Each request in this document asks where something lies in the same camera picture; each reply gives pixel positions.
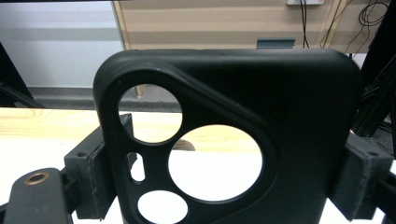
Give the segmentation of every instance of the table surface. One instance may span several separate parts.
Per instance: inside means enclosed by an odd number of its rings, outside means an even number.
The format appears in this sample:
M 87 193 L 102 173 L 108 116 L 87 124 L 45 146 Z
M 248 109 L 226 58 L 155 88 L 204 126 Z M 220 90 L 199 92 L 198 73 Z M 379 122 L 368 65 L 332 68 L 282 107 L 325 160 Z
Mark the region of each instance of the table surface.
M 134 136 L 147 142 L 160 142 L 171 137 L 178 130 L 182 119 L 182 115 L 178 113 L 132 112 L 132 114 Z M 0 185 L 0 204 L 8 201 L 11 186 L 20 176 L 46 167 L 54 167 L 57 169 L 64 168 L 64 155 L 98 126 L 99 122 L 95 111 L 0 108 L 0 153 L 2 153 L 0 156 L 0 175 L 2 176 Z M 203 133 L 209 136 L 215 135 L 217 138 L 207 138 Z M 238 158 L 238 162 L 241 162 L 241 155 L 244 153 L 243 158 L 245 158 L 245 161 L 242 161 L 242 165 L 244 165 L 244 162 L 249 164 L 249 167 L 253 170 L 247 170 L 247 172 L 253 173 L 253 175 L 244 173 L 238 178 L 245 178 L 247 182 L 254 181 L 255 178 L 257 178 L 254 169 L 257 168 L 256 166 L 261 166 L 261 160 L 256 160 L 254 158 L 257 158 L 255 153 L 258 153 L 258 149 L 255 149 L 254 141 L 252 142 L 248 135 L 241 133 L 239 130 L 224 126 L 213 126 L 207 127 L 203 132 L 196 132 L 190 135 L 188 133 L 182 138 L 194 143 L 193 145 L 195 146 L 196 153 L 210 155 L 211 157 L 215 155 L 225 155 L 224 153 L 227 153 L 227 155 L 229 155 L 227 160 L 231 164 L 235 164 L 235 162 L 233 162 L 235 158 Z M 227 140 L 225 145 L 222 146 L 220 153 L 218 151 L 213 151 L 213 143 L 219 140 Z M 253 148 L 253 150 L 242 152 L 240 148 L 246 148 L 246 146 Z M 178 157 L 184 157 L 183 153 L 184 152 L 175 153 L 174 159 L 172 159 L 175 161 L 175 165 L 173 165 L 174 168 L 172 168 L 170 164 L 171 174 L 171 169 L 179 170 L 178 166 L 180 165 L 180 160 Z M 212 165 L 218 167 L 218 162 L 219 161 L 216 161 Z M 216 170 L 212 168 L 207 170 L 207 175 L 210 175 L 209 171 L 213 173 L 213 170 Z M 178 179 L 182 180 L 186 176 L 184 176 L 184 174 L 174 174 L 172 177 L 177 183 Z M 189 186 L 187 185 L 185 188 L 186 192 L 193 196 L 209 197 L 205 198 L 206 200 L 210 200 L 210 197 L 215 197 L 213 200 L 217 200 L 218 198 L 216 197 L 229 197 L 235 194 L 235 192 L 232 191 L 223 192 L 223 188 L 227 186 L 228 181 L 234 183 L 233 177 L 231 177 L 231 180 L 222 180 L 219 191 L 212 192 L 213 195 L 207 194 L 205 188 L 196 188 L 196 183 L 192 183 L 192 185 L 195 186 L 194 189 L 200 189 L 200 192 L 188 192 Z M 249 186 L 241 186 L 235 190 L 238 191 L 241 190 L 241 188 L 248 187 Z M 381 223 L 382 216 L 383 214 L 377 211 L 373 220 L 355 220 L 352 223 L 379 224 Z M 79 220 L 76 218 L 75 214 L 73 215 L 73 219 L 75 223 L 99 223 L 98 220 Z M 122 223 L 120 208 L 117 201 L 113 203 L 106 219 L 101 223 Z M 347 224 L 350 222 L 343 218 L 330 201 L 327 201 L 320 223 Z

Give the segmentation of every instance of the black cable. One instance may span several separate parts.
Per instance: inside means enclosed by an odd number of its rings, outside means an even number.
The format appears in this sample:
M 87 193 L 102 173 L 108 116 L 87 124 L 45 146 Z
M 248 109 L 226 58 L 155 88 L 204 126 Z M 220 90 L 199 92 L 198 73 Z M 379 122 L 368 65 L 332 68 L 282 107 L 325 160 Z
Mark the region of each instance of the black cable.
M 334 22 L 335 22 L 336 20 L 338 20 L 338 18 L 340 18 L 340 16 L 344 13 L 344 11 L 346 10 L 346 8 L 347 8 L 347 7 L 349 6 L 349 4 L 352 2 L 352 0 L 350 0 L 349 2 L 347 2 L 346 5 L 344 6 L 343 10 L 341 10 L 341 12 L 337 15 L 338 9 L 340 8 L 341 2 L 342 2 L 342 1 L 343 1 L 343 0 L 340 0 L 340 1 L 338 2 L 337 9 L 335 10 L 334 15 L 332 16 L 332 23 L 330 23 L 329 29 L 327 30 L 326 34 L 321 38 L 321 40 L 320 40 L 320 42 L 319 42 L 319 45 L 320 45 L 321 48 L 324 48 L 324 46 L 325 46 L 325 44 L 326 44 L 326 42 L 327 42 L 327 38 L 329 37 L 330 30 L 332 29 L 332 26 L 334 25 Z
M 378 19 L 376 19 L 374 21 L 370 21 L 370 19 L 369 19 L 370 14 L 373 12 L 375 6 L 377 6 L 377 5 L 385 6 L 385 8 L 388 9 L 388 5 L 386 5 L 385 3 L 378 3 L 378 0 L 375 0 L 373 3 L 371 3 L 371 0 L 370 0 L 369 3 L 367 4 L 367 6 L 364 7 L 361 10 L 361 13 L 359 14 L 359 23 L 361 24 L 361 29 L 359 30 L 358 34 L 355 35 L 355 37 L 351 41 L 349 41 L 349 43 L 347 44 L 345 53 L 347 53 L 347 50 L 349 49 L 349 47 L 353 43 L 353 41 L 355 41 L 355 39 L 358 38 L 358 36 L 361 34 L 361 32 L 363 31 L 364 27 L 367 27 L 368 35 L 367 35 L 366 39 L 364 40 L 364 42 L 359 46 L 359 48 L 356 51 L 356 53 L 353 56 L 353 58 L 359 53 L 361 48 L 364 46 L 364 44 L 370 38 L 370 33 L 371 33 L 370 27 L 378 25 L 379 23 L 381 23 L 382 20 L 384 20 L 385 13 L 380 18 L 378 18 Z
M 304 20 L 304 41 L 306 47 L 309 48 L 308 40 L 306 39 L 306 0 L 304 0 L 304 11 L 305 11 L 305 20 Z
M 308 40 L 306 38 L 306 0 L 304 0 L 304 3 L 303 0 L 300 0 L 300 7 L 301 7 L 301 16 L 303 18 L 303 33 L 304 33 L 303 48 L 305 48 L 305 44 L 309 48 Z

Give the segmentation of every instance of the camera cutout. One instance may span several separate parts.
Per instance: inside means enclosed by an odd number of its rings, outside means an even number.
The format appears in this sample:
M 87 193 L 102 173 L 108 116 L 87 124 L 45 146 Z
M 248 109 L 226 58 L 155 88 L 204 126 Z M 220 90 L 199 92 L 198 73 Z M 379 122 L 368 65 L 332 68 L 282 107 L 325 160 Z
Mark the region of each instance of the camera cutout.
M 135 87 L 125 92 L 119 103 L 120 114 L 132 113 L 132 138 L 147 143 L 168 140 L 180 129 L 181 106 L 168 90 L 145 84 L 145 92 L 138 96 Z
M 195 150 L 173 149 L 169 172 L 175 184 L 199 200 L 221 202 L 247 191 L 257 180 L 264 161 L 256 141 L 226 125 L 195 129 L 182 139 Z

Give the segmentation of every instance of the black object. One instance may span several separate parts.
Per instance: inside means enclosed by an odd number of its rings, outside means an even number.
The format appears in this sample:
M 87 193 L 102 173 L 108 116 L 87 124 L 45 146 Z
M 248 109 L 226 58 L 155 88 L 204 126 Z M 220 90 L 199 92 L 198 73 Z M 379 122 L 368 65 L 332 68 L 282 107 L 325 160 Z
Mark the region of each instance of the black object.
M 379 26 L 375 39 L 361 67 L 363 84 L 373 83 L 378 74 L 396 55 L 396 2 L 390 1 L 388 10 Z
M 64 186 L 58 170 L 33 171 L 19 178 L 12 186 L 5 223 L 31 223 L 30 220 L 35 223 L 72 223 L 65 202 Z
M 394 224 L 387 216 L 384 216 L 384 219 L 382 219 L 381 224 Z
M 57 203 L 49 211 L 57 211 L 50 218 L 66 217 L 53 223 L 71 223 L 68 217 L 75 209 L 79 217 L 103 218 L 116 195 L 124 223 L 150 223 L 140 214 L 137 200 L 157 189 L 174 192 L 187 203 L 189 212 L 179 223 L 314 224 L 327 197 L 349 219 L 371 218 L 378 206 L 394 221 L 396 181 L 389 175 L 391 157 L 357 136 L 347 140 L 354 105 L 360 99 L 359 74 L 348 57 L 322 49 L 116 54 L 101 66 L 94 82 L 105 144 L 98 129 L 65 157 L 62 172 L 43 169 L 22 177 L 11 192 L 5 223 L 42 223 L 48 213 L 29 204 L 52 201 Z M 123 93 L 143 83 L 168 89 L 183 111 L 180 130 L 161 143 L 135 139 L 131 117 L 119 118 Z M 246 91 L 235 92 L 236 87 L 247 86 Z M 180 136 L 208 124 L 245 131 L 262 152 L 256 183 L 227 201 L 207 202 L 187 195 L 173 183 L 167 167 Z M 135 158 L 131 153 L 139 153 L 145 161 L 146 178 L 139 183 L 130 176 Z M 31 197 L 26 180 L 53 176 L 56 183 L 35 185 L 54 190 L 36 190 Z
M 371 219 L 377 208 L 377 181 L 387 179 L 393 157 L 355 134 L 349 135 L 346 149 L 344 166 L 329 198 L 346 219 Z
M 375 82 L 365 88 L 356 115 L 353 131 L 358 136 L 371 137 L 391 110 L 396 92 L 396 56 L 379 74 Z
M 0 223 L 4 222 L 4 217 L 6 216 L 7 204 L 0 205 Z
M 292 49 L 296 38 L 259 38 L 256 49 Z
M 131 115 L 121 116 L 121 120 L 125 130 L 132 134 Z M 80 219 L 105 218 L 117 195 L 104 148 L 102 130 L 97 128 L 64 157 L 67 177 L 78 182 L 81 203 L 76 212 Z
M 0 42 L 0 106 L 15 107 L 16 102 L 28 107 L 44 107 L 33 99 Z
M 360 81 L 356 64 L 324 49 L 146 50 L 110 57 L 96 75 L 93 96 L 123 218 L 148 222 L 137 201 L 162 189 L 187 203 L 180 223 L 318 223 L 342 163 Z M 172 92 L 183 111 L 180 130 L 155 145 L 131 138 L 118 119 L 121 96 L 147 83 Z M 257 182 L 225 202 L 192 198 L 168 170 L 176 141 L 210 124 L 245 131 L 262 151 Z M 129 178 L 131 152 L 145 161 L 146 179 L 139 185 Z

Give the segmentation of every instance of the bolt hole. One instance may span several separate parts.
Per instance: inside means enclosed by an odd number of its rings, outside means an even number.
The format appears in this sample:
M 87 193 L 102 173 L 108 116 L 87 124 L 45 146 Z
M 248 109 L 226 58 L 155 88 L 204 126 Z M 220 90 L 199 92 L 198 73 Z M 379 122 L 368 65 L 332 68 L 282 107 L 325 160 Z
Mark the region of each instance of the bolt hole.
M 47 172 L 33 174 L 33 175 L 30 175 L 29 177 L 27 177 L 25 179 L 24 183 L 26 185 L 39 184 L 39 183 L 45 181 L 49 176 L 50 176 L 50 174 Z
M 86 152 L 79 152 L 79 153 L 77 154 L 78 157 L 85 157 L 86 155 L 87 155 Z

